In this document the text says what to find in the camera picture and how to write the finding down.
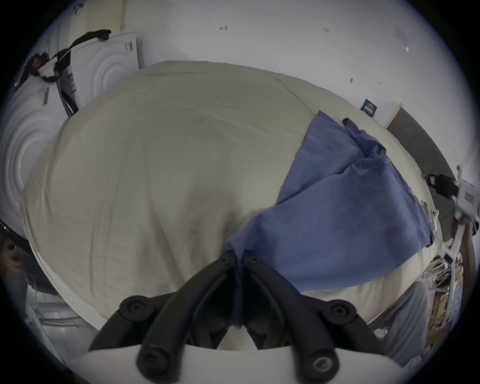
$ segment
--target mattress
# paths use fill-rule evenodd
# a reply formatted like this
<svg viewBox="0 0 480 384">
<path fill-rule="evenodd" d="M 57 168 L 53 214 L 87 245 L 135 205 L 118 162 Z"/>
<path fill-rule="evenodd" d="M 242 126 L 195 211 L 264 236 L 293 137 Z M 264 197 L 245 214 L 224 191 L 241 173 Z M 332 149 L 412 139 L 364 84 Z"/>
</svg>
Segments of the mattress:
<svg viewBox="0 0 480 384">
<path fill-rule="evenodd" d="M 274 205 L 319 110 L 378 139 L 434 209 L 398 140 L 344 99 L 279 73 L 167 61 L 115 84 L 63 125 L 25 186 L 25 234 L 55 288 L 98 329 L 128 296 L 177 290 L 221 254 L 229 235 Z M 348 300 L 369 322 L 440 245 L 375 281 L 304 294 Z"/>
</svg>

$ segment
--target black strap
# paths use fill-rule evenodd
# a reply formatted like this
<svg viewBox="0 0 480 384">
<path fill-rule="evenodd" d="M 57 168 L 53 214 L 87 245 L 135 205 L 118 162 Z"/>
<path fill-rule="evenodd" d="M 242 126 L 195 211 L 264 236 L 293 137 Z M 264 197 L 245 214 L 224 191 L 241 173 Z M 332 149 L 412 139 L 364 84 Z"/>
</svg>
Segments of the black strap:
<svg viewBox="0 0 480 384">
<path fill-rule="evenodd" d="M 109 35 L 111 33 L 112 31 L 110 31 L 109 29 L 99 29 L 98 31 L 87 32 L 86 34 L 80 36 L 78 39 L 75 39 L 72 45 L 70 45 L 68 48 L 65 48 L 59 51 L 56 55 L 52 57 L 52 59 L 55 56 L 59 57 L 59 59 L 53 66 L 53 71 L 57 73 L 54 76 L 41 76 L 37 68 L 33 66 L 33 60 L 36 57 L 40 57 L 38 54 L 35 54 L 34 56 L 31 57 L 31 59 L 28 61 L 27 65 L 25 66 L 25 70 L 27 70 L 33 76 L 41 77 L 47 83 L 56 83 L 57 80 L 60 78 L 61 74 L 63 73 L 63 71 L 67 69 L 67 67 L 70 65 L 70 49 L 72 49 L 76 45 L 79 45 L 93 38 L 97 38 L 98 40 L 101 40 L 101 41 L 106 41 L 109 39 Z"/>
</svg>

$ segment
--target white wall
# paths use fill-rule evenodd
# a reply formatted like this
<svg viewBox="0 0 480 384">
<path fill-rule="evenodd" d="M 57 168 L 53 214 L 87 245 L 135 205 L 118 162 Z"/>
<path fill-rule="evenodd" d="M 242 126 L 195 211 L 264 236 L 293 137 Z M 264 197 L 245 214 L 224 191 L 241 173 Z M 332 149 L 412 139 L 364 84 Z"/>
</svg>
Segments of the white wall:
<svg viewBox="0 0 480 384">
<path fill-rule="evenodd" d="M 452 169 L 462 163 L 466 178 L 478 177 L 480 135 L 465 80 L 435 31 L 403 1 L 126 0 L 124 25 L 139 32 L 143 66 L 207 60 L 281 72 L 359 108 L 368 98 L 382 125 L 401 102 Z"/>
</svg>

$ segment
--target washing machine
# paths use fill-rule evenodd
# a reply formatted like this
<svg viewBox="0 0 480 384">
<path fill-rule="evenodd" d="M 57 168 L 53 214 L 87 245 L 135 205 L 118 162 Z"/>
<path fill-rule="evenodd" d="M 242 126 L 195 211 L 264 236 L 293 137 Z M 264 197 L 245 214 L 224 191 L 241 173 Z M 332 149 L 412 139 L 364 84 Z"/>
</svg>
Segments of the washing machine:
<svg viewBox="0 0 480 384">
<path fill-rule="evenodd" d="M 94 38 L 72 48 L 61 89 L 80 109 L 138 69 L 136 33 L 110 35 L 106 41 Z"/>
<path fill-rule="evenodd" d="M 39 69 L 53 76 L 56 59 Z M 56 83 L 30 76 L 3 106 L 0 119 L 0 220 L 24 237 L 20 198 L 34 164 L 67 119 Z"/>
</svg>

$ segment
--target screw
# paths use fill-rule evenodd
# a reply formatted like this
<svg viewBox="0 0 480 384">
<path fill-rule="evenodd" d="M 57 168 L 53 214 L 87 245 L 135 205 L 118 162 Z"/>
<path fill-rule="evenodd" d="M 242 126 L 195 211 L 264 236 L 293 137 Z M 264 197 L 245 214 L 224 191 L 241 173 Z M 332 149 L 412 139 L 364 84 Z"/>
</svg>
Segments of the screw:
<svg viewBox="0 0 480 384">
<path fill-rule="evenodd" d="M 333 360 L 327 356 L 319 357 L 313 362 L 313 370 L 324 373 L 331 370 L 333 367 Z"/>
<path fill-rule="evenodd" d="M 169 357 L 162 349 L 149 346 L 140 360 L 139 368 L 149 374 L 160 374 L 165 372 L 169 366 Z"/>
<path fill-rule="evenodd" d="M 134 301 L 133 303 L 130 303 L 130 305 L 128 306 L 129 312 L 140 311 L 143 308 L 145 308 L 145 304 L 142 303 L 141 301 Z"/>
<path fill-rule="evenodd" d="M 348 308 L 343 305 L 336 305 L 332 307 L 332 313 L 337 316 L 346 317 L 348 315 Z"/>
</svg>

